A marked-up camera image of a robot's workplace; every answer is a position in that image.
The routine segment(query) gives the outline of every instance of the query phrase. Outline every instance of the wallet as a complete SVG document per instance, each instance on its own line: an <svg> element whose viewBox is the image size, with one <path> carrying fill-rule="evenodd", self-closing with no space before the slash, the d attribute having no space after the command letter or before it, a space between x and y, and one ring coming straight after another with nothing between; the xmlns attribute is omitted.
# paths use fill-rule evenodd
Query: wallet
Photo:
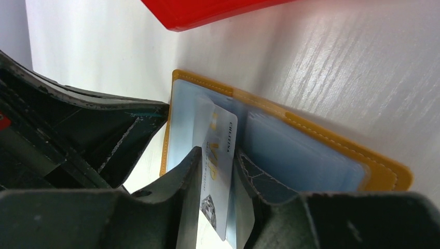
<svg viewBox="0 0 440 249"><path fill-rule="evenodd" d="M286 108L221 82L175 70L160 175L193 148L196 99L235 114L236 148L295 191L408 190L408 167L299 117Z"/></svg>

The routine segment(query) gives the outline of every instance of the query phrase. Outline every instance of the red tray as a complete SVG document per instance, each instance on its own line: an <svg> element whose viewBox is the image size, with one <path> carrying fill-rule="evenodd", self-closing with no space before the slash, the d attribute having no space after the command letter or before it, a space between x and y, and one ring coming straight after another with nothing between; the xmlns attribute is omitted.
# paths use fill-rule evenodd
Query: red tray
<svg viewBox="0 0 440 249"><path fill-rule="evenodd" d="M184 31L292 0L142 0L169 30Z"/></svg>

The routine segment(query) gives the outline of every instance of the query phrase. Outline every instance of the red button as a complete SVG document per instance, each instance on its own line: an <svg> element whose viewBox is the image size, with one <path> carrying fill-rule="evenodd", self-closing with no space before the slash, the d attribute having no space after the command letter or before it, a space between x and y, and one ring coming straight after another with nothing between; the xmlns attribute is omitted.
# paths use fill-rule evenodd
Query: red button
<svg viewBox="0 0 440 249"><path fill-rule="evenodd" d="M0 112L0 131L11 126L11 120Z"/></svg>
<svg viewBox="0 0 440 249"><path fill-rule="evenodd" d="M183 31L293 0L142 0L169 30Z"/></svg>

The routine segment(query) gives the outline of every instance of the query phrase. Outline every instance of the white card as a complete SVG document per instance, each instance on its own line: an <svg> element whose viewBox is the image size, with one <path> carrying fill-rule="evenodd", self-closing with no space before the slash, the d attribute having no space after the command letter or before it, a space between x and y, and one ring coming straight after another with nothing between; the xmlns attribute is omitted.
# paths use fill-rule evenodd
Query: white card
<svg viewBox="0 0 440 249"><path fill-rule="evenodd" d="M200 209L224 241L231 187L237 116L215 106L202 144Z"/></svg>

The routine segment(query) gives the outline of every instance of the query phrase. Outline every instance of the red box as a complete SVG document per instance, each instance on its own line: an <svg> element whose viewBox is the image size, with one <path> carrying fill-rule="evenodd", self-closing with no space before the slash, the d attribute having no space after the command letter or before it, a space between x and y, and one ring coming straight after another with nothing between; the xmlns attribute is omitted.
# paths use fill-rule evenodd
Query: red box
<svg viewBox="0 0 440 249"><path fill-rule="evenodd" d="M169 30L184 31L293 0L142 0Z"/></svg>

